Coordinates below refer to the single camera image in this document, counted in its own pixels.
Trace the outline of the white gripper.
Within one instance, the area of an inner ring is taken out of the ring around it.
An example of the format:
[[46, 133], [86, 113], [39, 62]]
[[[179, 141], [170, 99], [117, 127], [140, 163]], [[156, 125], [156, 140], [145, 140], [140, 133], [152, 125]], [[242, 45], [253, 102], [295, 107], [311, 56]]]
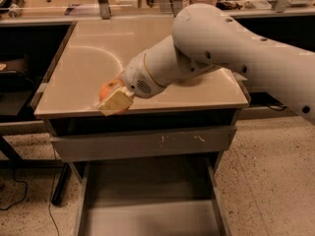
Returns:
[[127, 87], [103, 88], [99, 92], [97, 109], [105, 116], [121, 113], [133, 104], [134, 94], [140, 98], [151, 98], [165, 87], [156, 83], [146, 66], [146, 53], [134, 57], [126, 66], [123, 82]]

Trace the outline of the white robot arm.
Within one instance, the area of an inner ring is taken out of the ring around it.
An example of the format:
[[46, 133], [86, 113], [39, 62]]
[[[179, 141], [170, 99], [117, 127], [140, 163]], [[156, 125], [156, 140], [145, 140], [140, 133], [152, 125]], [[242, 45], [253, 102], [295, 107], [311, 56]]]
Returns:
[[105, 116], [151, 98], [169, 85], [216, 67], [243, 75], [295, 114], [315, 123], [315, 53], [260, 36], [219, 8], [193, 4], [175, 17], [171, 35], [135, 56], [97, 109]]

